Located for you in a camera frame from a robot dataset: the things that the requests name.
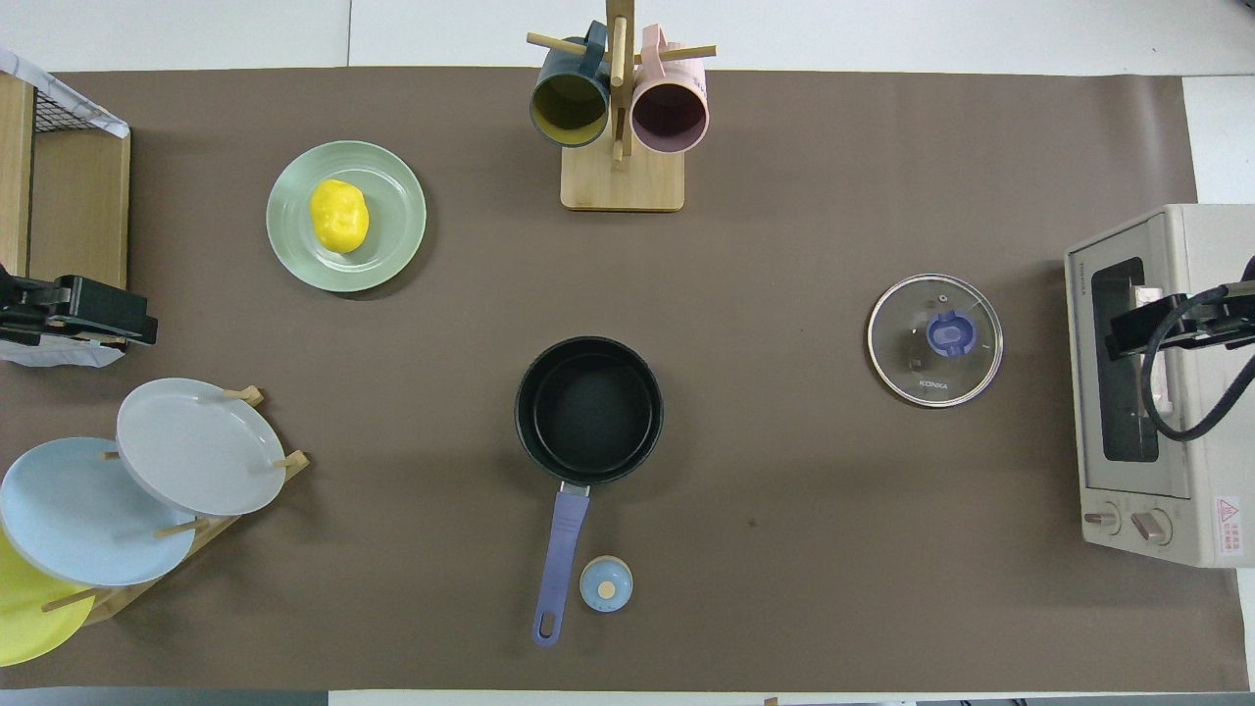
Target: pink mug handle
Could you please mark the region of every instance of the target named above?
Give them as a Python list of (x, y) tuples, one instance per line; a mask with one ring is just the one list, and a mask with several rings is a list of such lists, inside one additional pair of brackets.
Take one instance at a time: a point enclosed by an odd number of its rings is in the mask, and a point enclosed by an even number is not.
[(640, 65), (649, 78), (663, 78), (666, 69), (663, 68), (663, 58), (659, 55), (666, 49), (666, 39), (663, 36), (663, 25), (651, 24), (643, 30), (640, 48)]

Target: pan handle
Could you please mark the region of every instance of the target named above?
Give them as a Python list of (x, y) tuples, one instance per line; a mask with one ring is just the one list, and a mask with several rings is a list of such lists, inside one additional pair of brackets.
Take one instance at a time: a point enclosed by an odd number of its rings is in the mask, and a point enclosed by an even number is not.
[(532, 623), (532, 641), (541, 647), (553, 647), (562, 631), (562, 612), (566, 609), (571, 566), (575, 563), (575, 543), (580, 539), (584, 515), (589, 512), (587, 489), (581, 490), (585, 495), (560, 490), (553, 500), (553, 524), (550, 527), (548, 551), (545, 552), (541, 597), (536, 602), (536, 621)]

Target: yellow lemon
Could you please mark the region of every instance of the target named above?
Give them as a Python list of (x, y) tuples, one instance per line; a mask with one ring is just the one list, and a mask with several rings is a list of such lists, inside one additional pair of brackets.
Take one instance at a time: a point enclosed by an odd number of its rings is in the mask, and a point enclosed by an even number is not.
[(310, 218), (314, 219), (318, 241), (333, 252), (356, 250), (370, 227), (370, 213), (361, 189), (334, 178), (324, 179), (314, 188)]

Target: handle hole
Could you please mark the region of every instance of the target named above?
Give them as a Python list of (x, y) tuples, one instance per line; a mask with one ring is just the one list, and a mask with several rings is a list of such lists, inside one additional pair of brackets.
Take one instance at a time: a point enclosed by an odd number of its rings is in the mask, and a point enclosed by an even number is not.
[(546, 613), (543, 613), (541, 616), (541, 628), (540, 628), (540, 632), (541, 632), (541, 637), (543, 637), (545, 640), (548, 640), (548, 638), (553, 637), (553, 621), (555, 619), (556, 619), (556, 617), (553, 616), (553, 613), (546, 612)]

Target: white tile floor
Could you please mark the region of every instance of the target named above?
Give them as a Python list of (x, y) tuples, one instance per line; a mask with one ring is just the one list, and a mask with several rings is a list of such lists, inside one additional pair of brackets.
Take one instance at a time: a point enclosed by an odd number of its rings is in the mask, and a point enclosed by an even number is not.
[[(543, 50), (525, 44), (527, 31), (582, 34), (602, 8), (594, 0), (0, 0), (0, 46), (51, 71), (536, 66)], [(1191, 76), (1185, 97), (1199, 201), (1255, 202), (1255, 10), (1237, 0), (640, 0), (636, 16), (638, 24), (665, 21), (669, 39), (718, 44), (712, 69)], [(1239, 572), (1239, 584), (1246, 651), (1255, 655), (1255, 569)], [(520, 696), (556, 702), (543, 692), (341, 693), (333, 702), (517, 703)], [(692, 706), (763, 697), (638, 696)], [(786, 702), (930, 697), (937, 695), (793, 695)], [(645, 701), (625, 695), (619, 702)]]

